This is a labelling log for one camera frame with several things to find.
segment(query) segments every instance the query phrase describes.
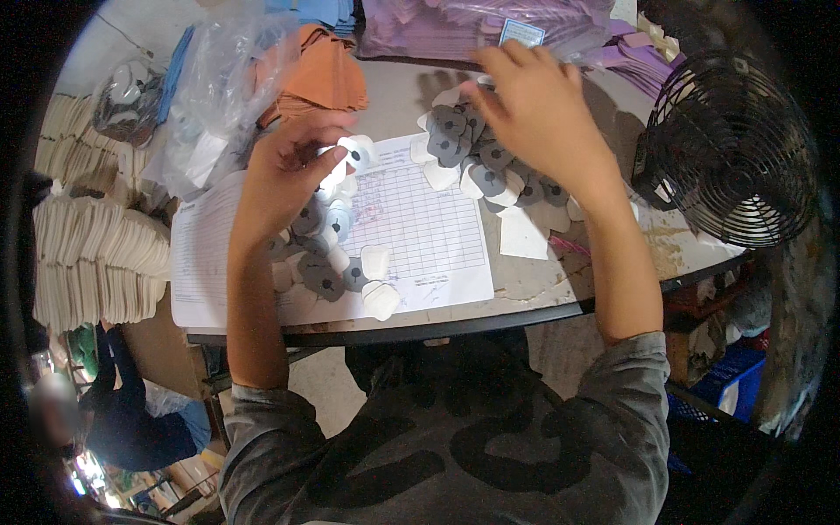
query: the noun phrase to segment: worker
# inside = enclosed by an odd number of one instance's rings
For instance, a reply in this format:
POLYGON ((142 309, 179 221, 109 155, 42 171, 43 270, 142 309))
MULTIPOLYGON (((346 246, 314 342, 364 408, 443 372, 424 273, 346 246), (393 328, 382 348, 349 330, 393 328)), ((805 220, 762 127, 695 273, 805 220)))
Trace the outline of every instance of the worker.
POLYGON ((57 412, 54 407, 63 405, 50 399, 55 396, 30 401, 51 444, 70 457, 90 449, 100 461, 132 472, 162 469, 200 454, 211 438, 204 404, 191 400, 177 412, 152 417, 146 385, 119 327, 103 319, 96 331, 98 373, 77 407, 57 412), (117 368, 122 385, 115 390, 117 368))
POLYGON ((232 525, 655 521, 668 488, 662 297, 616 160, 574 66, 513 40, 477 58, 495 93, 462 90, 501 143, 585 213, 606 352, 566 401, 493 348, 474 374, 448 370, 465 363, 433 349, 428 359, 395 352, 352 423, 325 439, 313 406, 288 390, 266 245, 346 154, 315 158, 315 147, 354 120, 293 121, 256 145, 230 236, 234 411, 219 493, 232 525))

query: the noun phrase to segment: electric fan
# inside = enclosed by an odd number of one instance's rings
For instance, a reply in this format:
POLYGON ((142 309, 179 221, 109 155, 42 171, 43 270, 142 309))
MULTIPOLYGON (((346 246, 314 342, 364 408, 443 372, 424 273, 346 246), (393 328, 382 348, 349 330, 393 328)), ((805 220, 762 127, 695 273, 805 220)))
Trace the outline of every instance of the electric fan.
POLYGON ((817 152, 807 121, 779 82, 745 55, 680 64, 639 137, 633 189, 659 210, 725 243, 773 246, 816 207, 817 152))

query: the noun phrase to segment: clear plastic bag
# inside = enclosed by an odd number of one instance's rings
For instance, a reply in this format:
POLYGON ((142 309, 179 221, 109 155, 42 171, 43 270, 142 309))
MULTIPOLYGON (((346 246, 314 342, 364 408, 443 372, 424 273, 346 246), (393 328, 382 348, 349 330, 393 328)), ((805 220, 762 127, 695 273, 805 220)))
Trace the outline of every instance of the clear plastic bag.
POLYGON ((143 382, 146 385, 146 412, 151 417, 163 417, 173 412, 180 412, 192 402, 190 397, 164 388, 157 383, 147 379, 143 382))
POLYGON ((224 151, 249 143, 256 119, 290 77, 300 56, 297 28, 291 13, 253 9, 220 13, 196 28, 167 119, 170 195, 190 200, 230 172, 214 166, 224 151))
POLYGON ((361 57, 473 60, 476 49, 499 44, 508 18, 543 29, 543 45, 566 62, 586 62, 587 52, 612 36, 614 0, 362 0, 362 4, 367 23, 357 52, 361 57))
POLYGON ((141 55, 117 64, 94 93, 93 128, 135 148, 146 145, 157 126, 164 74, 141 55))

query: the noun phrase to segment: blue plastic crate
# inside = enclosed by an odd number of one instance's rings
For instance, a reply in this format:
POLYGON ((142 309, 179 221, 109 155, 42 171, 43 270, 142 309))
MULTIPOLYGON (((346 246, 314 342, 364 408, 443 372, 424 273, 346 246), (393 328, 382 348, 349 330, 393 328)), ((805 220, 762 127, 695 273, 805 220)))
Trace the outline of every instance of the blue plastic crate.
MULTIPOLYGON (((700 399, 719 407, 723 392, 732 383, 738 381, 738 404, 733 416, 741 421, 748 422, 753 412, 755 399, 759 394, 761 371, 764 368, 765 361, 766 354, 764 352, 753 350, 739 343, 730 344, 723 358, 712 366, 700 382, 688 390, 700 399)), ((668 395, 668 404, 675 417, 685 417, 697 421, 712 420, 705 412, 670 394, 668 395)))

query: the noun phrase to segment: concrete floor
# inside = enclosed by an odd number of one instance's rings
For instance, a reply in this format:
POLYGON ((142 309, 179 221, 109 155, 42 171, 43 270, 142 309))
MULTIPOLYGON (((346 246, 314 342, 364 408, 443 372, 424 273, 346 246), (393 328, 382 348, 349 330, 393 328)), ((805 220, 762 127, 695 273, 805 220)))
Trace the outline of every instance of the concrete floor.
MULTIPOLYGON (((575 395, 584 371, 604 351, 594 315, 538 324, 526 328, 526 334, 531 368, 564 399, 575 395)), ((289 389, 315 406, 327 438, 344 430, 365 403, 364 392, 344 364, 344 347, 292 363, 289 389)), ((223 406, 228 405, 225 395, 222 398, 223 406)))

